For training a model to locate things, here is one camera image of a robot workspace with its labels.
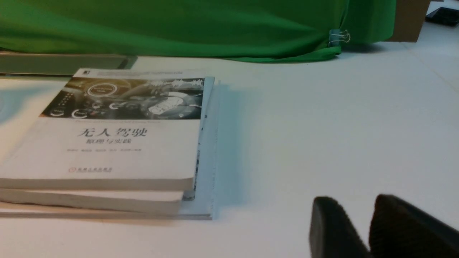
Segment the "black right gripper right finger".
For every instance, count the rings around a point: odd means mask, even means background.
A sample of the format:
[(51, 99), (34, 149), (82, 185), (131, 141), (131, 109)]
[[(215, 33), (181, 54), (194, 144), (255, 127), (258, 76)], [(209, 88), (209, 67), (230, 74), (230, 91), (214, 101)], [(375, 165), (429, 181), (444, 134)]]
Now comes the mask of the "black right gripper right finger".
[(369, 247), (374, 258), (457, 258), (459, 232), (395, 195), (380, 194)]

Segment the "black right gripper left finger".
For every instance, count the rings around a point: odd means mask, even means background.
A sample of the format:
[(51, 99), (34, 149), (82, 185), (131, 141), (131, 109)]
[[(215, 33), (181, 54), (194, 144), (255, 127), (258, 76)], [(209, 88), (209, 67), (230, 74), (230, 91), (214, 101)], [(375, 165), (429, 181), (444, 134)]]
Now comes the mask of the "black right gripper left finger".
[(312, 258), (370, 258), (343, 207), (333, 198), (317, 196), (312, 204), (309, 246)]

